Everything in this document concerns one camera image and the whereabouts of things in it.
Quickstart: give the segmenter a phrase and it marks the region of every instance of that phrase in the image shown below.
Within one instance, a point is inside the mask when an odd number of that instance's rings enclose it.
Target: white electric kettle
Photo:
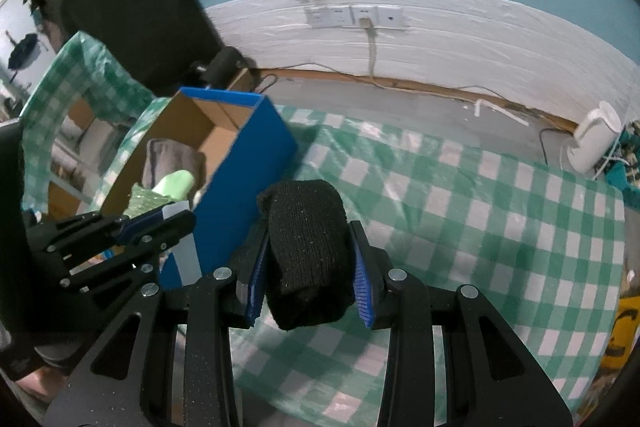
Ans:
[[[613,140],[622,132],[620,117],[608,102],[600,102],[597,109],[589,111],[574,132],[574,143],[566,155],[571,166],[585,174],[609,151]]]

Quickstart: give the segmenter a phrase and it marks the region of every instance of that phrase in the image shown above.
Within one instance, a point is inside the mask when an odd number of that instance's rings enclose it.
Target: yellow object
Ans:
[[[600,367],[622,369],[633,349],[638,325],[640,325],[640,295],[620,299],[609,344]]]

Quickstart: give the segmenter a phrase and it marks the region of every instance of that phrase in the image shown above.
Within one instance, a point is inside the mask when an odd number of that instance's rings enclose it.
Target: person's skin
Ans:
[[[25,393],[50,403],[62,389],[66,376],[53,367],[41,367],[15,382]]]

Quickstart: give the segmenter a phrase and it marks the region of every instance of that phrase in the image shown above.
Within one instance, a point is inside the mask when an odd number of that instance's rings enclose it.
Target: black sock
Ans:
[[[323,180],[287,181],[258,196],[271,251],[266,295],[283,330],[340,319],[354,302],[354,260],[340,194]]]

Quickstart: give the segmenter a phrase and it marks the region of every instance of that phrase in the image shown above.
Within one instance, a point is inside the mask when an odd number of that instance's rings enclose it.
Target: kettle handle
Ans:
[[[580,125],[578,125],[574,131],[574,139],[578,144],[578,147],[580,147],[582,138],[584,138],[587,131],[600,120],[604,121],[604,118],[601,117],[599,109],[593,109],[587,113],[587,116],[580,122]]]

